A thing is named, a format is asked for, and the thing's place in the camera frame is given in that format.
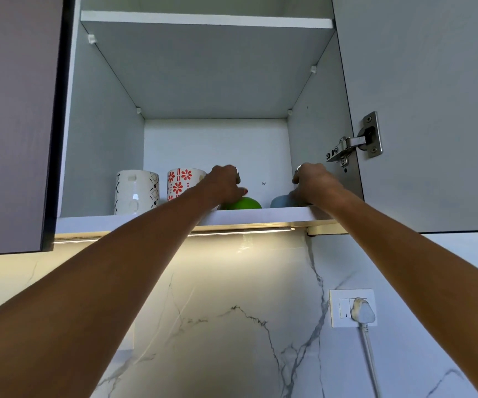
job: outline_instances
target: wall socket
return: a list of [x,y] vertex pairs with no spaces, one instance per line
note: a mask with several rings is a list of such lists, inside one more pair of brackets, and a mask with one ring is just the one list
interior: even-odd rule
[[366,300],[375,313],[375,321],[369,326],[377,325],[377,306],[373,289],[333,289],[329,290],[331,304],[331,327],[358,327],[359,323],[351,318],[353,302],[359,297]]

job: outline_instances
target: red floral mug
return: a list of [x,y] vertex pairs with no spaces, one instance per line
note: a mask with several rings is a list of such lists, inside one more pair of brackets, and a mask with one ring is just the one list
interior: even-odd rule
[[172,169],[167,174],[167,200],[178,197],[188,188],[196,186],[207,173],[200,169],[187,167],[185,169]]

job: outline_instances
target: dark brown cabinet door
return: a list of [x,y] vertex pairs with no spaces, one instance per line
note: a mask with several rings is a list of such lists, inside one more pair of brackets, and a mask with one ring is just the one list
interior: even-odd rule
[[52,249],[74,0],[0,0],[0,254]]

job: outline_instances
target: forearm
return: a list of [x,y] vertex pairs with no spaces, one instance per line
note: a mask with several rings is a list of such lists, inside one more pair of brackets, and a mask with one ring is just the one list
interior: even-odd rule
[[324,200],[478,389],[478,269],[352,193]]
[[187,234],[196,187],[115,230],[0,307],[0,397],[88,397]]

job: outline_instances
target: metal hinge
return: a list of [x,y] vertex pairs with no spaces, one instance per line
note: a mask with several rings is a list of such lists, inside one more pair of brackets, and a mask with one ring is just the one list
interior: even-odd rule
[[355,148],[368,151],[368,157],[374,158],[382,153],[381,134],[379,133],[379,122],[377,120],[377,112],[368,114],[362,120],[364,127],[359,131],[357,137],[342,137],[337,146],[331,149],[325,157],[327,162],[340,161],[340,165],[345,167],[348,165],[348,157]]

